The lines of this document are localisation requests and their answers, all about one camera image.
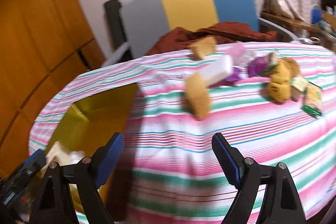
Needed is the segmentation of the yellow plush toy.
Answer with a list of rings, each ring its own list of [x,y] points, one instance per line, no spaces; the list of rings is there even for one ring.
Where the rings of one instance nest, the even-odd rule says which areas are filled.
[[[290,82],[299,73],[299,65],[294,59],[289,57],[279,59],[269,75],[270,82],[267,85],[267,92],[270,98],[278,103],[287,101],[291,97]]]

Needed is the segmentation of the black foam roll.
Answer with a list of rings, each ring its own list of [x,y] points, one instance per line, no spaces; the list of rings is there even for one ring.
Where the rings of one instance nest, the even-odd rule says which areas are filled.
[[[120,0],[109,0],[104,3],[105,15],[115,50],[126,42],[126,36],[121,20],[121,8],[122,4]]]

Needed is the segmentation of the cream paper box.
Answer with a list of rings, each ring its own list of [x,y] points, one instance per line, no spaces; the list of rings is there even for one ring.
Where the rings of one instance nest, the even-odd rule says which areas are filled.
[[[84,157],[83,151],[68,151],[56,141],[46,154],[46,163],[49,165],[55,161],[59,165],[71,165],[77,164]]]

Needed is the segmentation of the blue cup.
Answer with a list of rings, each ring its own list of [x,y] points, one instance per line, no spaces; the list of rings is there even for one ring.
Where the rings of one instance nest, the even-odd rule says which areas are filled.
[[[314,4],[311,8],[311,24],[316,25],[323,19],[323,14],[320,6]]]

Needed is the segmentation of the tan tall sponge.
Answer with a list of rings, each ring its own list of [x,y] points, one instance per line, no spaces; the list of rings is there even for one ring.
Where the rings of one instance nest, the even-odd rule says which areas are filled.
[[[209,112],[211,101],[207,86],[199,72],[185,80],[186,99],[198,120],[204,120]]]

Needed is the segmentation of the green edged snack packet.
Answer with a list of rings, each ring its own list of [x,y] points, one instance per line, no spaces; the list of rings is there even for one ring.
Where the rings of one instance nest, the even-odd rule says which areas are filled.
[[[301,109],[313,117],[322,116],[322,89],[319,86],[308,83]]]

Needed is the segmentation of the wooden side shelf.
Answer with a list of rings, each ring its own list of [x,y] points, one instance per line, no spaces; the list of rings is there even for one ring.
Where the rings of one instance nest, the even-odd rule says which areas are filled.
[[[284,27],[294,33],[298,38],[316,37],[319,38],[321,42],[328,41],[335,44],[335,37],[333,35],[328,34],[311,23],[299,19],[273,15],[267,12],[262,12],[261,17]]]

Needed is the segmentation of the purple packet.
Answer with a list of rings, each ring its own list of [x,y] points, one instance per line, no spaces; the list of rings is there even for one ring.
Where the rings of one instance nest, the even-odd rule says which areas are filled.
[[[247,72],[248,77],[267,77],[270,70],[273,68],[273,64],[270,58],[267,56],[256,57],[248,64]]]

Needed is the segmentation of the green white small box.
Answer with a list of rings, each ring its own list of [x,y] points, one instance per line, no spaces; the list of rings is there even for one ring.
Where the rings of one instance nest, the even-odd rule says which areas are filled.
[[[300,99],[301,94],[305,91],[309,81],[299,75],[294,77],[290,82],[291,87],[291,99],[297,102]]]

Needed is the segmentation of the striped pink green tablecloth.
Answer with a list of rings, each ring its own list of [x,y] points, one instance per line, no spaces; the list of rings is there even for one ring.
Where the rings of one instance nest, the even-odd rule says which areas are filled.
[[[302,75],[322,88],[322,116],[311,117],[300,102],[270,102],[265,78],[244,77],[235,86],[211,89],[210,114],[196,120],[185,106],[184,81],[228,50],[219,45],[201,61],[188,50],[175,51],[79,75],[37,116],[29,151],[48,145],[75,101],[138,83],[119,161],[131,170],[123,223],[220,223],[236,189],[211,149],[216,132],[260,164],[284,162],[310,218],[335,196],[335,54],[297,43],[247,43],[246,48],[258,56],[275,51],[295,59]]]

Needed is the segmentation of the tan wedge sponge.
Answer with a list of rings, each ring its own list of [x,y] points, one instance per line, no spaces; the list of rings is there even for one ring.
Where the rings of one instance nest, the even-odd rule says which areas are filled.
[[[216,39],[213,36],[207,36],[190,44],[189,49],[192,51],[196,59],[202,60],[206,56],[212,55],[216,52],[216,45]]]

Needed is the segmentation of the white rectangular block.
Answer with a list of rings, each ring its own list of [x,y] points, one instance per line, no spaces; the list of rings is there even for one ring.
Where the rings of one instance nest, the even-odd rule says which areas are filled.
[[[231,76],[233,72],[233,60],[230,55],[224,55],[199,71],[206,86],[214,85],[226,79]]]

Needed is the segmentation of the gold metal tin box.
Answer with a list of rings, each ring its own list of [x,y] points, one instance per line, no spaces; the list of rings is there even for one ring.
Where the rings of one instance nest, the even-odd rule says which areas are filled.
[[[139,87],[136,83],[88,96],[70,105],[46,148],[58,141],[68,151],[92,156],[116,132],[126,135],[127,122]],[[131,188],[131,164],[122,151],[106,184],[98,192],[109,214],[116,220],[126,215]]]

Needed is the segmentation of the grey yellow blue chair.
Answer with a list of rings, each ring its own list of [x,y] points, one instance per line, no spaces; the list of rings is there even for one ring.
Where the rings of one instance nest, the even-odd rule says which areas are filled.
[[[220,22],[239,22],[254,31],[261,27],[275,30],[289,42],[298,39],[289,30],[260,18],[254,0],[132,0],[121,4],[126,42],[105,62],[106,66],[142,57],[159,38],[177,27],[196,31]]]

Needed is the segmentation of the pink plastic item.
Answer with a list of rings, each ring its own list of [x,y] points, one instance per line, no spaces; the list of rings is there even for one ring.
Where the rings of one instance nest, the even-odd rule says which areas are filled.
[[[233,65],[236,67],[246,67],[256,58],[256,53],[249,51],[243,42],[233,43],[225,53],[232,57]]]

